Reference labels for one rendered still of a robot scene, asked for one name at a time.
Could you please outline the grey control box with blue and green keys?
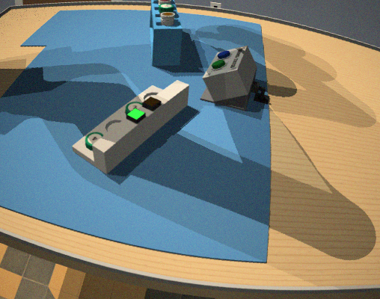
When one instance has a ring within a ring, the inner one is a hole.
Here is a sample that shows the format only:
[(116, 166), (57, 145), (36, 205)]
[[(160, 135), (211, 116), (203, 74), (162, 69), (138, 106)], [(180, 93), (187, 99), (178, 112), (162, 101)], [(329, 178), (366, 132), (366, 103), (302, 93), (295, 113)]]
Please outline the grey control box with blue and green keys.
[(256, 71), (248, 46), (218, 52), (202, 78), (206, 89), (200, 100), (245, 111), (253, 92), (254, 101), (268, 104), (266, 89), (255, 81)]

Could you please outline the blue rectangular tube holder block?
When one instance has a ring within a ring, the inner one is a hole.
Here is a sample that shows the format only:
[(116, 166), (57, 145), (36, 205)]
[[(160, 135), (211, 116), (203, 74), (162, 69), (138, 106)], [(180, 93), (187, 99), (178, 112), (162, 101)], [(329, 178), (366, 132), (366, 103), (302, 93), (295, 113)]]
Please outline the blue rectangular tube holder block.
[[(171, 0), (174, 6), (174, 0)], [(174, 24), (161, 25), (158, 0), (151, 0), (150, 8), (150, 46), (152, 66), (180, 65), (180, 53), (183, 27), (176, 5), (174, 6)], [(151, 16), (151, 14), (153, 15)], [(152, 26), (153, 24), (153, 26)]]

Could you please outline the dark grey table edge trim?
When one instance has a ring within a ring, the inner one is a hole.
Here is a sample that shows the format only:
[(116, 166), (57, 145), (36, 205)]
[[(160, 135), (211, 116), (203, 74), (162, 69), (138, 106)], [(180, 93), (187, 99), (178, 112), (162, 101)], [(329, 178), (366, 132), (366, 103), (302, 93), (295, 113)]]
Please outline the dark grey table edge trim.
[[(30, 7), (55, 7), (55, 6), (72, 6), (72, 5), (104, 5), (104, 4), (118, 4), (118, 5), (148, 5), (151, 6), (151, 2), (148, 1), (78, 1), (78, 2), (61, 2), (61, 3), (47, 3), (47, 4), (25, 4), (25, 5), (15, 5), (10, 6), (0, 13), (0, 16), (7, 13), (10, 9), (20, 9), (20, 8), (30, 8)], [(353, 40), (348, 37), (344, 37), (338, 34), (333, 34), (331, 32), (323, 31), (317, 28), (312, 28), (306, 25), (300, 25), (294, 22), (288, 22), (281, 19), (275, 19), (267, 16), (256, 15), (252, 13), (245, 13), (235, 10), (227, 10), (216, 7), (204, 7), (198, 5), (190, 4), (176, 4), (176, 7), (190, 8), (197, 10), (209, 10), (221, 13), (230, 13), (240, 16), (247, 16), (256, 19), (263, 19), (271, 22), (277, 22), (284, 25), (290, 25), (296, 28), (302, 28), (308, 31), (314, 31), (316, 33), (328, 35), (330, 37), (335, 37), (341, 40), (348, 41), (350, 43), (355, 43), (361, 46), (365, 46), (370, 49), (375, 49), (380, 51), (380, 48), (367, 43), (363, 43), (358, 40)], [(123, 274), (126, 276), (137, 277), (144, 280), (151, 280), (160, 283), (167, 283), (177, 286), (187, 286), (199, 289), (211, 289), (219, 291), (229, 291), (229, 292), (250, 292), (250, 293), (268, 293), (268, 294), (331, 294), (331, 293), (354, 293), (354, 292), (380, 292), (380, 285), (364, 285), (364, 286), (252, 286), (252, 285), (239, 285), (239, 284), (229, 284), (229, 283), (214, 283), (199, 280), (189, 280), (178, 277), (169, 277), (160, 274), (153, 274), (145, 271), (138, 271), (131, 268), (124, 268), (118, 265), (109, 264), (106, 262), (101, 262), (95, 259), (90, 259), (88, 257), (80, 256), (74, 253), (67, 252), (55, 247), (51, 247), (47, 244), (40, 243), (38, 241), (31, 240), (30, 238), (17, 235), (13, 232), (9, 232), (5, 229), (0, 228), (0, 235), (18, 241), (19, 243), (28, 245), (30, 247), (36, 248), (38, 250), (51, 253), (56, 256), (60, 256), (65, 259), (72, 260), (74, 262), (79, 262), (84, 265), (89, 265), (95, 268), (100, 268), (106, 271), (111, 271), (118, 274)]]

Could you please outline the blue flat mat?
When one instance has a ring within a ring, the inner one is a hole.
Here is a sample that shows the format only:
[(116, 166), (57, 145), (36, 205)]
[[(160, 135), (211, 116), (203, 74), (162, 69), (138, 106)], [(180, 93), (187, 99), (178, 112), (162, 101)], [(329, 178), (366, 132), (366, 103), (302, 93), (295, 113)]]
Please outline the blue flat mat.
[[(87, 235), (185, 256), (266, 263), (269, 104), (200, 100), (218, 52), (248, 46), (268, 96), (261, 25), (178, 13), (180, 65), (152, 66), (150, 10), (60, 10), (0, 98), (0, 206)], [(72, 145), (150, 86), (188, 105), (108, 174)]]

